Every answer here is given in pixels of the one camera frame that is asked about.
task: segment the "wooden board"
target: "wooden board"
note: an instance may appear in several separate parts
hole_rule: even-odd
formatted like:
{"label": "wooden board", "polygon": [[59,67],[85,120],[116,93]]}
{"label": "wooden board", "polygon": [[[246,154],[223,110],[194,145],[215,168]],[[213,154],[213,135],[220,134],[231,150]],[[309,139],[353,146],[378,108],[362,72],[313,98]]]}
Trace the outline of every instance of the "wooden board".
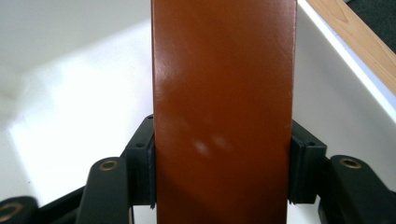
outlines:
{"label": "wooden board", "polygon": [[152,0],[159,224],[286,223],[295,11]]}
{"label": "wooden board", "polygon": [[396,95],[396,54],[343,0],[307,0],[307,2]]}

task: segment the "black clamp jaw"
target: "black clamp jaw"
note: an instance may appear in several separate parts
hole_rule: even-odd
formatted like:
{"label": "black clamp jaw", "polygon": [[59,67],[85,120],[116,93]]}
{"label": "black clamp jaw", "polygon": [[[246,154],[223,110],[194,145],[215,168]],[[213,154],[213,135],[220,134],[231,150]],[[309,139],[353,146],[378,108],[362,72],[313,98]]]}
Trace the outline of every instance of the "black clamp jaw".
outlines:
{"label": "black clamp jaw", "polygon": [[396,194],[370,166],[349,156],[325,157],[326,145],[293,122],[289,201],[314,203],[323,224],[396,224]]}
{"label": "black clamp jaw", "polygon": [[[297,122],[290,143],[289,201],[320,197],[323,224],[396,224],[396,194],[363,161],[326,158],[326,145]],[[120,157],[95,163],[87,185],[38,208],[32,197],[0,202],[0,224],[130,223],[134,205],[156,203],[153,116],[146,117]]]}

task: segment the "black fabric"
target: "black fabric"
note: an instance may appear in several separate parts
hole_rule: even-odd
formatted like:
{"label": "black fabric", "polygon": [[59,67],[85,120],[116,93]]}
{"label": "black fabric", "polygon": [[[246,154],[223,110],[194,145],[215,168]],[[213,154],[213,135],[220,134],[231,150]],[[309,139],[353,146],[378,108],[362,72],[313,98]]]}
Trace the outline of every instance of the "black fabric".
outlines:
{"label": "black fabric", "polygon": [[396,52],[396,0],[353,0],[348,5]]}

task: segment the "wooden edge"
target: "wooden edge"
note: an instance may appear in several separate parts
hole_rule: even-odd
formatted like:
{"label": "wooden edge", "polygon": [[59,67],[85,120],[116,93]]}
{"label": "wooden edge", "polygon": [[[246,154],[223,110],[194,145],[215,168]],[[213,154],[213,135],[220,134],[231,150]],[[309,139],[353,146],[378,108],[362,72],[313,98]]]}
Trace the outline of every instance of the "wooden edge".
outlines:
{"label": "wooden edge", "polygon": [[396,95],[396,55],[343,0],[306,0]]}

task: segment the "metal rivet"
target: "metal rivet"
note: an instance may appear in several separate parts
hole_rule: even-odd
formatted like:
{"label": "metal rivet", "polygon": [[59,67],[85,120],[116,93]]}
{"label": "metal rivet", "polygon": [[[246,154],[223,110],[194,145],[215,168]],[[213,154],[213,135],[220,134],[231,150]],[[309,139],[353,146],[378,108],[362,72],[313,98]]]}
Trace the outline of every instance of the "metal rivet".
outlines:
{"label": "metal rivet", "polygon": [[358,161],[352,160],[350,158],[341,158],[341,164],[345,165],[347,168],[360,169],[361,164]]}
{"label": "metal rivet", "polygon": [[110,171],[116,169],[117,166],[119,166],[119,163],[117,161],[109,160],[100,163],[99,169],[101,171]]}
{"label": "metal rivet", "polygon": [[0,222],[7,221],[11,219],[12,217],[16,216],[23,208],[23,205],[21,203],[6,203],[5,205],[0,207],[0,212],[6,209],[9,211],[4,212],[5,214],[0,216]]}

